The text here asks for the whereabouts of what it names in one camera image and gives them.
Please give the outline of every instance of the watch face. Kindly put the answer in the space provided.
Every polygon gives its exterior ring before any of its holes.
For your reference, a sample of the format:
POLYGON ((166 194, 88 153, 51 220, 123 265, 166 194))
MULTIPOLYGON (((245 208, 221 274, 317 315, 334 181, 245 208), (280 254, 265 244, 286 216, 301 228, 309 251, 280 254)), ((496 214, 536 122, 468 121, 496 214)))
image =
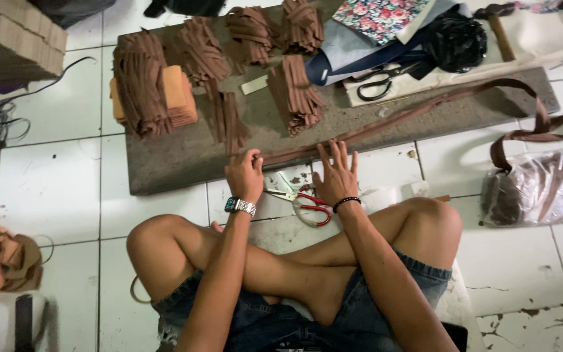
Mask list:
POLYGON ((236 212, 236 204, 238 204, 238 197, 230 197, 225 204, 225 212, 233 213, 236 212))

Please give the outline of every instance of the black bracelet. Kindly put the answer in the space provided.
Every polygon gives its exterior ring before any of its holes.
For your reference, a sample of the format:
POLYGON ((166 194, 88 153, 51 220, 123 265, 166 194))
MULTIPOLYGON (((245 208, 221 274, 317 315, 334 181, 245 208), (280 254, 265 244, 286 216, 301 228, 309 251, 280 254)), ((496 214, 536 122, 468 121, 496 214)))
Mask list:
POLYGON ((340 206, 340 204, 343 204, 344 202, 347 202, 349 200, 355 200, 357 201, 357 203, 362 204, 362 201, 358 197, 343 198, 340 200, 340 202, 336 203, 336 205, 333 206, 333 213, 338 213, 338 207, 340 206))

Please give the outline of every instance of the silver watch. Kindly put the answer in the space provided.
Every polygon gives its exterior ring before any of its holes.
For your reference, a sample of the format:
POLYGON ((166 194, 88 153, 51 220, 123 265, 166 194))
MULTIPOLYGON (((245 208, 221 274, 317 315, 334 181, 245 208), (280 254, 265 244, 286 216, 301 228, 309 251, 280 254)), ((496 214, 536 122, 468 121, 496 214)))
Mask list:
POLYGON ((225 212, 235 213, 237 211, 248 212, 253 217, 255 215, 255 204, 238 197, 229 198, 227 204, 225 204, 225 212))

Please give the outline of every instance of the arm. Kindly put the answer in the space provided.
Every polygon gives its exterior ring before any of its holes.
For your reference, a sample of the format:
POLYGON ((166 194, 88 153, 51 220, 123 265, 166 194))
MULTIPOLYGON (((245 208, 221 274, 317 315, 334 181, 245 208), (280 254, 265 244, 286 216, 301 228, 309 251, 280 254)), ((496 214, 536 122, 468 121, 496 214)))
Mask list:
MULTIPOLYGON (((330 205, 346 197, 357 197, 357 152, 351 170, 344 142, 330 141, 333 165, 322 145, 324 182, 316 173, 319 195, 330 205)), ((379 310, 388 317, 397 342, 404 351, 457 351, 434 310, 395 251, 373 226, 359 203, 348 201, 338 214, 355 257, 364 273, 368 290, 379 310)))
MULTIPOLYGON (((263 159, 253 161, 253 156, 259 153, 252 149, 241 156, 232 156, 225 167, 231 193, 254 204, 264 184, 263 159)), ((249 213, 239 211, 230 215, 220 241, 210 254, 176 351, 223 351, 245 271, 250 222, 249 213)))

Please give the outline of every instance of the person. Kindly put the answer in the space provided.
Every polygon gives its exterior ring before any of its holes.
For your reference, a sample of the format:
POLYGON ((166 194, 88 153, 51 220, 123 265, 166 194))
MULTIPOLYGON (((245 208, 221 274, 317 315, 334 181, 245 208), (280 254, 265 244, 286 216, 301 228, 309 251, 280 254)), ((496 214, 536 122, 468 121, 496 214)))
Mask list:
MULTIPOLYGON (((329 147, 331 155, 318 145, 324 178, 313 181, 334 206, 358 196, 358 160, 354 152, 348 166, 342 141, 329 147)), ((250 204, 263 190, 259 153, 225 167, 232 195, 250 204)), ((127 249, 160 314, 161 339, 176 351, 457 351, 434 313, 462 232, 457 211, 429 198, 370 216, 353 199, 336 210, 342 232, 281 256, 247 243, 246 211, 224 229, 177 215, 138 225, 127 249), (305 305, 315 321, 281 298, 305 305)))

